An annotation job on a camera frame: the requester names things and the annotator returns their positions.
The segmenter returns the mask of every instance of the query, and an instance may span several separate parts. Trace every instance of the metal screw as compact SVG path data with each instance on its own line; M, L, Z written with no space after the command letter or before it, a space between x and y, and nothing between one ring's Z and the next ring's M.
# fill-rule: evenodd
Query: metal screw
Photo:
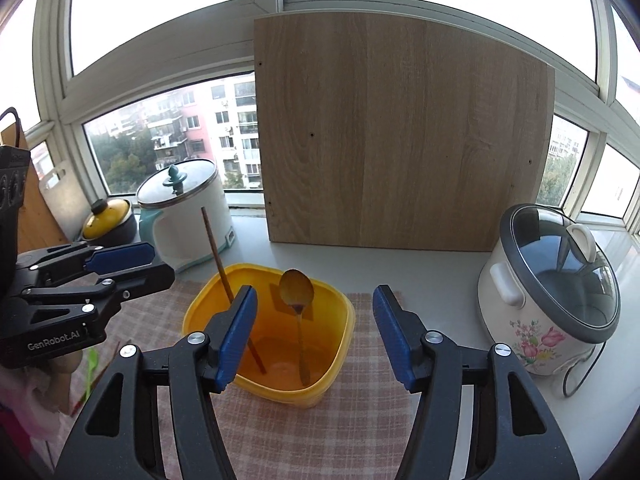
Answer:
M507 355L511 353L511 348L509 348L509 345L505 345L504 343L498 343L494 346L494 351L502 357L507 357Z
M131 357L136 354L136 347L133 345L125 345L120 349L122 357Z
M436 332L435 330L429 330L425 335L424 338L429 342L432 343L434 345L437 345L438 343L442 343L442 334L440 332Z
M194 332L193 334L189 334L187 341L192 345L199 345L205 339L205 335L202 332Z

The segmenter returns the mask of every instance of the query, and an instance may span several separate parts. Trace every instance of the plaid tablecloth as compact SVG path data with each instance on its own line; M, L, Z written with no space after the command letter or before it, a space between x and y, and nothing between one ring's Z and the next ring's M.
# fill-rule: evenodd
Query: plaid tablecloth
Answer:
M143 351L180 339L182 317L202 287L175 282L170 290L125 303L96 346L98 370L118 341ZM383 479L398 470L415 407L393 375L371 311L370 294L350 294L356 323L350 350L335 383L314 408L301 410L260 399L230 384L213 406L239 479ZM86 359L72 379L72 403L84 392ZM167 478L179 479L168 388L158 391L162 455ZM64 416L50 443L57 460L73 418Z

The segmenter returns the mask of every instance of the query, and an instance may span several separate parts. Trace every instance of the floral pattern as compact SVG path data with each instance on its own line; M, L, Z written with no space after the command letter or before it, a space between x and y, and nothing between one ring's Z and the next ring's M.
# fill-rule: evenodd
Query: floral pattern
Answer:
M551 327L548 332L541 334L540 321L531 320L531 324L510 321L519 339L515 346L516 355L526 367L534 370L544 366L547 361L558 357L555 346L565 339L562 332Z

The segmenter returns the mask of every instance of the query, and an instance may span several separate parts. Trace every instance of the yellow plastic container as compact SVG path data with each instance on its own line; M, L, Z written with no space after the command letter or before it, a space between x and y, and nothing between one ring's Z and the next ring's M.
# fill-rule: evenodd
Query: yellow plastic container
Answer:
M351 301L332 286L311 280L315 295L303 313L302 331L312 384L303 388L298 371L296 316L278 291L282 271L252 264L235 264L225 270L234 294L242 285L251 285L258 293L251 338L267 368L266 374L260 373L251 352L245 349L234 383L265 399L300 408L315 406L335 381L351 344L355 322ZM216 274L191 303L182 322L182 334L204 329L211 316L228 307Z

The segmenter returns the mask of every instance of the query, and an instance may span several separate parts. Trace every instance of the black pot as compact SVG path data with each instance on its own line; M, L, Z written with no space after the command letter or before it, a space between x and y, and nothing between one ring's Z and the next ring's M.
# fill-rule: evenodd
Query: black pot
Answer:
M138 233L138 222L136 221L136 217L133 215L133 206L131 205L131 202L129 200L125 200L125 202L129 204L129 210L113 228L97 238L87 238L83 234L82 240L85 240L91 246L102 247L116 247L132 243ZM92 218L92 216L98 216L102 213L108 206L109 203L106 200L100 199L94 202L91 206L92 214L87 219L87 222Z

